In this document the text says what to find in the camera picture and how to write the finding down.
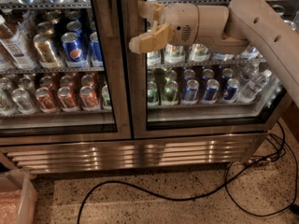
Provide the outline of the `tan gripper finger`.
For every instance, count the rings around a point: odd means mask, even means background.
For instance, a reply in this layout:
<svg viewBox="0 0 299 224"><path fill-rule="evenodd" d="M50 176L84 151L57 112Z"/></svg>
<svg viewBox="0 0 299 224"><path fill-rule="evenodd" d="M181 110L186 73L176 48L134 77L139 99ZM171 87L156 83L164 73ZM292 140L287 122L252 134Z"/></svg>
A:
<svg viewBox="0 0 299 224"><path fill-rule="evenodd" d="M149 53L166 47L174 38L174 29L167 23L153 23L148 32L133 37L129 49L133 53Z"/></svg>
<svg viewBox="0 0 299 224"><path fill-rule="evenodd" d="M140 18L146 19L149 23L154 23L161 18L164 6L150 1L138 1L137 9Z"/></svg>

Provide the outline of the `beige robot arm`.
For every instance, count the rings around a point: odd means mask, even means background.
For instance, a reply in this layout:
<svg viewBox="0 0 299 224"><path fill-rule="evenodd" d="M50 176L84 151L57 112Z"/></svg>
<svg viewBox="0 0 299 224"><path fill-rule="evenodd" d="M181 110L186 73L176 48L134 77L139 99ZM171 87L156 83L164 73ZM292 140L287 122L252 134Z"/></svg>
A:
<svg viewBox="0 0 299 224"><path fill-rule="evenodd" d="M299 34L264 0L231 0L227 7L140 1L138 15L151 28L130 40L131 52L203 44L213 52L240 54L253 45L299 105Z"/></svg>

